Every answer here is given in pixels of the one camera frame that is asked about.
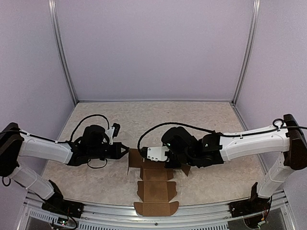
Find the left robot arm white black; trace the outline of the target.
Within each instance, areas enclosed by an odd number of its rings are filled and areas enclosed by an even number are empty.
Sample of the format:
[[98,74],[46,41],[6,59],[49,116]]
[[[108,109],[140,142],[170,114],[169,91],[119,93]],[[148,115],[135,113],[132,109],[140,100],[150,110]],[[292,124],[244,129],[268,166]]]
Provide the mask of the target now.
[[68,166],[80,166],[96,159],[119,160],[129,152],[121,142],[113,141],[119,129],[116,123],[109,129],[90,125],[76,140],[61,142],[30,134],[16,123],[10,123],[0,134],[0,175],[33,191],[55,212],[62,213],[67,209],[67,202],[57,185],[23,166],[18,159],[34,157]]

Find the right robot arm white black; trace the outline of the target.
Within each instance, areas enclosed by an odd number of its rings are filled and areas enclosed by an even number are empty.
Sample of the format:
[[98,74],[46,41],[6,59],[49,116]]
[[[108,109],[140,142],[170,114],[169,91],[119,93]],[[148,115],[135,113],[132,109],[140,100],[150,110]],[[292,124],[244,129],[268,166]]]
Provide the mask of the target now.
[[307,141],[302,130],[291,114],[264,128],[239,133],[212,132],[201,139],[181,126],[174,127],[162,136],[163,145],[153,160],[201,168],[249,155],[279,152],[275,164],[258,182],[256,194],[245,202],[247,211],[255,213],[294,171],[306,168]]

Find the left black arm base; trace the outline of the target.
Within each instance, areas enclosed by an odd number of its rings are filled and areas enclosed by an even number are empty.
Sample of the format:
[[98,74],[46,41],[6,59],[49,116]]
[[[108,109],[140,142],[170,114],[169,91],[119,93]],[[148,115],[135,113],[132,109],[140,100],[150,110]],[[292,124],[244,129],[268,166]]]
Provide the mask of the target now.
[[54,194],[51,198],[44,200],[42,209],[60,215],[66,215],[67,217],[80,218],[84,204],[64,199],[58,186],[51,180],[49,182],[53,187]]

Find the brown cardboard paper box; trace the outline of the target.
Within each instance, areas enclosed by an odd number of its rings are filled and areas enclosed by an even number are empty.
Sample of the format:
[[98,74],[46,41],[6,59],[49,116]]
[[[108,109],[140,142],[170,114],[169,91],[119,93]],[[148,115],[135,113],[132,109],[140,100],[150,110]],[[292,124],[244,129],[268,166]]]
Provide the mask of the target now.
[[177,183],[172,181],[174,169],[167,169],[161,162],[145,160],[137,149],[129,150],[128,168],[140,169],[137,182],[137,195],[141,202],[135,202],[137,214],[144,217],[169,217],[179,207],[178,201],[172,201],[177,195]]

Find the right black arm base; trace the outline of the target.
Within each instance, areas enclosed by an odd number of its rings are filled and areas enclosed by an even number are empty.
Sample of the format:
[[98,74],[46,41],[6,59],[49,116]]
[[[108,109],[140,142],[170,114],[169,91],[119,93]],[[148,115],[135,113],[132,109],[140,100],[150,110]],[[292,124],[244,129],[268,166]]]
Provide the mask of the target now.
[[234,201],[229,204],[233,218],[262,212],[271,206],[271,198],[260,198],[257,193],[258,183],[252,186],[250,198],[241,201]]

